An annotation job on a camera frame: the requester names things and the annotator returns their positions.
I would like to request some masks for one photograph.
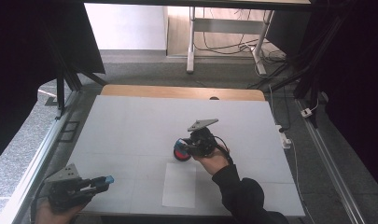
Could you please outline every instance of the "hand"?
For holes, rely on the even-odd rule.
[[[37,208],[36,224],[68,224],[70,220],[81,211],[86,204],[70,208],[66,212],[56,213],[52,211],[51,204],[48,201],[42,202]]]
[[[217,148],[207,157],[193,156],[192,158],[200,162],[210,175],[214,175],[221,168],[229,165],[224,154]]]

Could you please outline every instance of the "aluminum rail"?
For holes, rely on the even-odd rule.
[[[296,100],[296,105],[300,111],[304,109],[301,106],[300,101],[298,100]],[[346,186],[345,182],[343,181],[343,177],[341,176],[340,171],[336,163],[334,162],[328,150],[328,147],[325,144],[325,141],[322,138],[322,135],[320,134],[318,129],[314,128],[310,120],[304,119],[304,122],[308,129],[308,132],[314,140],[319,156],[322,159],[322,162],[329,173],[331,182],[333,183],[334,188],[341,197],[343,206],[346,210],[347,215],[351,219],[351,222],[353,224],[365,224],[366,221],[364,220],[364,217],[361,215],[361,212],[351,193],[351,190]]]
[[[67,99],[67,105],[74,105],[77,102],[78,92],[72,91]],[[58,134],[63,128],[63,125],[69,118],[69,114],[73,111],[73,106],[68,106],[65,113],[60,119],[55,119],[49,128],[45,138],[38,148],[34,158],[29,163],[28,168],[23,174],[20,183],[14,190],[10,200],[7,202],[5,208],[0,214],[0,224],[14,223],[18,213],[22,210],[22,205],[27,198],[29,191],[39,174],[44,161],[51,152],[51,149],[57,140]]]

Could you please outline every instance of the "white wall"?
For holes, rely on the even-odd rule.
[[[85,4],[98,49],[166,49],[167,7]]]

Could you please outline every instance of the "blue tip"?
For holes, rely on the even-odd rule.
[[[108,184],[113,184],[114,183],[113,176],[111,176],[111,175],[107,176],[105,182],[108,183]]]

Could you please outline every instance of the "floor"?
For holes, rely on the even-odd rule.
[[[254,86],[253,84],[266,79],[267,82],[263,83],[261,87],[267,89],[269,83],[278,82],[292,74],[291,70],[286,70],[276,78],[259,77],[254,70],[253,60],[245,57],[198,58],[195,61],[194,74],[187,75],[186,60],[180,57],[113,50],[101,50],[101,54],[106,75],[99,76],[114,84],[255,89],[259,85]],[[267,72],[271,73],[278,66],[278,63],[267,63]],[[74,110],[67,121],[67,124],[77,124],[77,128],[74,132],[68,132],[69,126],[65,125],[63,131],[59,133],[59,141],[53,147],[51,156],[46,160],[46,166],[43,167],[41,175],[34,185],[38,185],[46,174],[66,165],[91,110],[91,105],[102,89],[84,76],[80,76],[80,79],[83,89],[78,93],[76,103],[71,105]],[[306,217],[290,217],[289,223],[352,223],[330,180],[325,165],[319,157],[304,119],[300,115],[297,101],[292,97],[295,85],[296,83],[287,85],[273,94],[266,95],[273,108],[276,123],[288,128],[286,135],[293,140],[294,148],[286,150],[285,153],[293,177],[297,181],[296,184],[300,186],[303,205],[307,209]],[[25,166],[41,144],[43,136],[49,129],[49,124],[55,118],[56,106],[52,102],[53,94],[56,94],[55,82],[51,81],[45,84],[40,90],[42,91],[39,92],[39,100],[33,113],[0,158],[0,213],[20,182]],[[306,99],[302,99],[300,102],[304,105],[307,104]],[[322,133],[330,154],[337,163],[345,184],[354,195],[366,223],[377,224],[378,185],[355,151],[329,121],[328,115],[324,112],[326,100],[320,98],[319,102],[316,115],[318,130]],[[30,199],[22,208],[20,221],[17,223],[29,223],[28,202]],[[154,220],[156,219],[151,219],[151,217],[135,220],[126,217],[123,223],[153,223]],[[102,223],[102,220],[99,216],[79,216],[76,223],[95,224]],[[180,219],[174,223],[189,223],[189,221]]]

